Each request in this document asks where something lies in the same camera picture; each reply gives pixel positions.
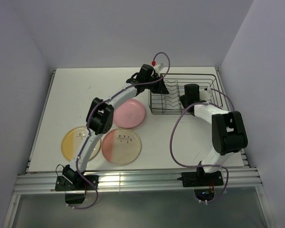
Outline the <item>pink plastic plate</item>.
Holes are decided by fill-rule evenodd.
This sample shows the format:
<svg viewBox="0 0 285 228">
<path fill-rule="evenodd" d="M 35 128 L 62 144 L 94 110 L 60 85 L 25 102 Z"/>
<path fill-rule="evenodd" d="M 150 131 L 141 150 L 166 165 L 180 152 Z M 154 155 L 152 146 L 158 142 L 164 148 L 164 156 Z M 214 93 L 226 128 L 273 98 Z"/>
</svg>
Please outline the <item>pink plastic plate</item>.
<svg viewBox="0 0 285 228">
<path fill-rule="evenodd" d="M 143 122 L 145 113 L 145 107 L 140 101 L 129 99 L 114 111 L 113 122 L 122 128 L 134 128 Z"/>
</svg>

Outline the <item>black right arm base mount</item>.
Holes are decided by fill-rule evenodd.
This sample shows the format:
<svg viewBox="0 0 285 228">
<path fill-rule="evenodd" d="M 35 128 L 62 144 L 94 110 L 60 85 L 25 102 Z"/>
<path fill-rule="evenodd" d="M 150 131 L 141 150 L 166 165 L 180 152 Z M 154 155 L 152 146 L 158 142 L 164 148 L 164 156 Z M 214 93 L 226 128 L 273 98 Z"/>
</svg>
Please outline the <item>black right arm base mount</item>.
<svg viewBox="0 0 285 228">
<path fill-rule="evenodd" d="M 204 173 L 203 171 L 182 172 L 177 180 L 181 181 L 185 188 L 203 187 L 203 189 L 194 190 L 196 198 L 201 201 L 213 200 L 215 187 L 224 184 L 220 171 L 213 173 Z"/>
</svg>

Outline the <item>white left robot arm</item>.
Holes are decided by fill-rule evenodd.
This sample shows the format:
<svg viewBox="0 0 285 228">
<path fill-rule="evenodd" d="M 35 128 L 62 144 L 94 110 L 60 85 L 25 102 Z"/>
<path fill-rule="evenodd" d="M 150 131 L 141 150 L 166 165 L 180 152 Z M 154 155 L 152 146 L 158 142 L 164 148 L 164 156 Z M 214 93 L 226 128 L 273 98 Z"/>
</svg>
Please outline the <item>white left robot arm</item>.
<svg viewBox="0 0 285 228">
<path fill-rule="evenodd" d="M 84 141 L 72 161 L 62 171 L 62 177 L 66 180 L 67 186 L 73 190 L 81 188 L 89 157 L 101 137 L 112 128 L 115 109 L 146 89 L 166 94 L 163 76 L 161 76 L 163 68 L 163 63 L 156 64 L 154 61 L 152 65 L 144 64 L 139 72 L 126 80 L 120 91 L 107 99 L 96 97 L 92 101 L 86 118 Z"/>
</svg>

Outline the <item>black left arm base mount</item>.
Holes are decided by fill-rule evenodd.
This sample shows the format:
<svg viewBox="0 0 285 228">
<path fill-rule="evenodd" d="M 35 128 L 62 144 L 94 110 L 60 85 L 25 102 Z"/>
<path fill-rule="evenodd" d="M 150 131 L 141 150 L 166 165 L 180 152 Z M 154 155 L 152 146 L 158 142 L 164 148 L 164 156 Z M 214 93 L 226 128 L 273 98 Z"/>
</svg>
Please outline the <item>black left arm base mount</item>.
<svg viewBox="0 0 285 228">
<path fill-rule="evenodd" d="M 65 177 L 58 176 L 55 184 L 55 191 L 65 192 L 67 204 L 82 204 L 86 198 L 86 192 L 94 188 L 84 179 L 79 177 L 79 184 L 70 183 Z"/>
</svg>

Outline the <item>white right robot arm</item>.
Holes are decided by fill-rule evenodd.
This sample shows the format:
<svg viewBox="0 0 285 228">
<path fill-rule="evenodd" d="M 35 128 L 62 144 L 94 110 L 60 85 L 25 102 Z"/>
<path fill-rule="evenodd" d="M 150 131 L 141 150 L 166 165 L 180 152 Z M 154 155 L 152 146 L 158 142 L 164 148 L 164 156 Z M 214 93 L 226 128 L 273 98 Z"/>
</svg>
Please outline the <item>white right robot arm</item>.
<svg viewBox="0 0 285 228">
<path fill-rule="evenodd" d="M 202 170 L 196 173 L 196 180 L 207 185 L 221 165 L 233 154 L 240 152 L 248 145 L 247 134 L 242 115 L 238 111 L 228 112 L 200 98 L 198 84 L 186 84 L 180 102 L 191 115 L 211 125 L 212 149 L 199 162 Z"/>
</svg>

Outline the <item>black wire dish rack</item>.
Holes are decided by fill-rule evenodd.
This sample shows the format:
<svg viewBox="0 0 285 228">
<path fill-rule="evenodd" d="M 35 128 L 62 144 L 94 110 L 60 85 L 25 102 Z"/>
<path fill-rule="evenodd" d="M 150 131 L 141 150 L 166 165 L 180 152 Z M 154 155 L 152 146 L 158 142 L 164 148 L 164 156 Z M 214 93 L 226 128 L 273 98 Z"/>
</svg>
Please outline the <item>black wire dish rack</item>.
<svg viewBox="0 0 285 228">
<path fill-rule="evenodd" d="M 207 88 L 212 93 L 212 102 L 221 109 L 228 109 L 228 104 L 221 94 L 221 84 L 214 74 L 181 74 L 169 73 L 164 78 L 168 89 L 167 95 L 149 93 L 149 108 L 152 114 L 181 114 L 184 107 L 180 96 L 185 94 L 185 85 L 197 84 L 200 88 Z"/>
</svg>

